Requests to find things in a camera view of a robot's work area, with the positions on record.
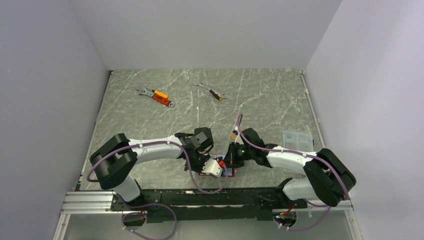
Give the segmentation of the black aluminium base frame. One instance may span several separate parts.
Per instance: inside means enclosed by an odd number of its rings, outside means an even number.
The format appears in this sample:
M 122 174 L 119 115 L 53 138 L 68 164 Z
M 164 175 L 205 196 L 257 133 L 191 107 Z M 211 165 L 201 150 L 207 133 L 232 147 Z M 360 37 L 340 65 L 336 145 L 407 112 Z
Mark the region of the black aluminium base frame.
M 270 221 L 280 212 L 313 212 L 328 208 L 317 199 L 283 203 L 273 187 L 225 188 L 205 194 L 197 189 L 144 189 L 141 196 L 123 202 L 113 191 L 71 191 L 66 194 L 62 214 L 126 214 L 142 212 L 147 223 L 165 221 L 254 219 Z

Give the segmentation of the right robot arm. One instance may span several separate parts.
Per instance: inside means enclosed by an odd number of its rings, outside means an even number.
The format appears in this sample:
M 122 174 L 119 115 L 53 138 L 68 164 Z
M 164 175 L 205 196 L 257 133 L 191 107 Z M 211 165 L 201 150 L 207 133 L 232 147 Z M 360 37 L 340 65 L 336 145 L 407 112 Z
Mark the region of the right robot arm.
M 234 129 L 230 134 L 224 162 L 230 168 L 240 168 L 245 161 L 259 166 L 282 168 L 304 177 L 288 177 L 272 193 L 272 201 L 287 208 L 297 200 L 318 199 L 326 206 L 336 207 L 348 199 L 349 191 L 357 180 L 341 160 L 328 148 L 317 152 L 302 152 L 268 143 L 252 128 L 242 132 Z

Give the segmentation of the clear plastic parts box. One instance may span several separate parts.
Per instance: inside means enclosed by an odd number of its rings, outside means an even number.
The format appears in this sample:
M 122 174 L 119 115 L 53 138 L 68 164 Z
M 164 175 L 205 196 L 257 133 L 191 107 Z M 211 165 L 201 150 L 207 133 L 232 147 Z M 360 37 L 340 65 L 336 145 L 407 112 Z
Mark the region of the clear plastic parts box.
M 283 147 L 299 152 L 313 152 L 314 140 L 310 133 L 285 130 L 282 135 Z

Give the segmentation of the black yellow handled wrench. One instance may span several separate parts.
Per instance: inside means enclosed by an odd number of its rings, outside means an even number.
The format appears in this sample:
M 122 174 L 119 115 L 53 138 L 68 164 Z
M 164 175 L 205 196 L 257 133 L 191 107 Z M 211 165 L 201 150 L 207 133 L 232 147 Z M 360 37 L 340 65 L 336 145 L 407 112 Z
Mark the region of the black yellow handled wrench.
M 223 99 L 228 98 L 228 94 L 226 92 L 217 90 L 213 87 L 210 87 L 206 84 L 203 84 L 199 79 L 195 79 L 192 81 L 192 84 L 195 86 L 199 86 L 208 90 L 208 92 L 218 101 L 222 101 Z

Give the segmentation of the orange red adjustable wrench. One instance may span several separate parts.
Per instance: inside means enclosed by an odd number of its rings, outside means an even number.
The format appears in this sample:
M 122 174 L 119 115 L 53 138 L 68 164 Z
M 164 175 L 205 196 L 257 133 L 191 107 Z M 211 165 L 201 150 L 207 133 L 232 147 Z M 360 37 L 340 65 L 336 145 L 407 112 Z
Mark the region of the orange red adjustable wrench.
M 138 91 L 139 95 L 148 96 L 164 106 L 167 106 L 169 108 L 174 108 L 176 106 L 176 104 L 169 99 L 168 95 L 163 92 L 154 89 L 149 89 L 145 85 L 140 85 L 135 89 Z

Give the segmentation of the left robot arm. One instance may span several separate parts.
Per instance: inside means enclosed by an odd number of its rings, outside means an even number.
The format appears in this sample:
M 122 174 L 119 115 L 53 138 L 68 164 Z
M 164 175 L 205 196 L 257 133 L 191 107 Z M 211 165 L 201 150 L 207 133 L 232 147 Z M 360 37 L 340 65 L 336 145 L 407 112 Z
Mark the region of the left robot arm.
M 90 156 L 92 169 L 88 176 L 94 173 L 103 190 L 116 192 L 129 209 L 137 210 L 143 205 L 144 196 L 141 187 L 129 176 L 135 165 L 183 159 L 186 171 L 220 177 L 223 168 L 209 156 L 213 146 L 212 131 L 207 127 L 149 140 L 129 139 L 124 133 L 118 133 Z

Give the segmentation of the red leather card holder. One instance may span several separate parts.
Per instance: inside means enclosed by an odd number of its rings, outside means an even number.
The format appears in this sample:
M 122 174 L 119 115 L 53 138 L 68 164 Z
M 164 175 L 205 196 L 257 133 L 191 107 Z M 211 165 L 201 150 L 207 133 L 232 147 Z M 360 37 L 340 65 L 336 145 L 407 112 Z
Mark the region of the red leather card holder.
M 234 168 L 230 168 L 230 167 L 224 167 L 225 163 L 224 163 L 224 158 L 225 155 L 224 154 L 212 154 L 210 155 L 210 159 L 214 159 L 217 160 L 219 162 L 219 164 L 224 168 L 221 177 L 235 177 L 235 169 Z M 209 175 L 205 175 L 202 174 L 201 172 L 198 173 L 198 176 L 209 176 Z

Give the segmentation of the orange gold card stack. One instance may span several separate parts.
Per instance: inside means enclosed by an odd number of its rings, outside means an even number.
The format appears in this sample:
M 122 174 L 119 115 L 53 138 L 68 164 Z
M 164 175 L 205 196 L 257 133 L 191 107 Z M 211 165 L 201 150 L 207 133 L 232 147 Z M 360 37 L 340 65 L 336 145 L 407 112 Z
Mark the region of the orange gold card stack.
M 233 130 L 230 134 L 230 137 L 235 140 L 238 137 L 238 131 Z

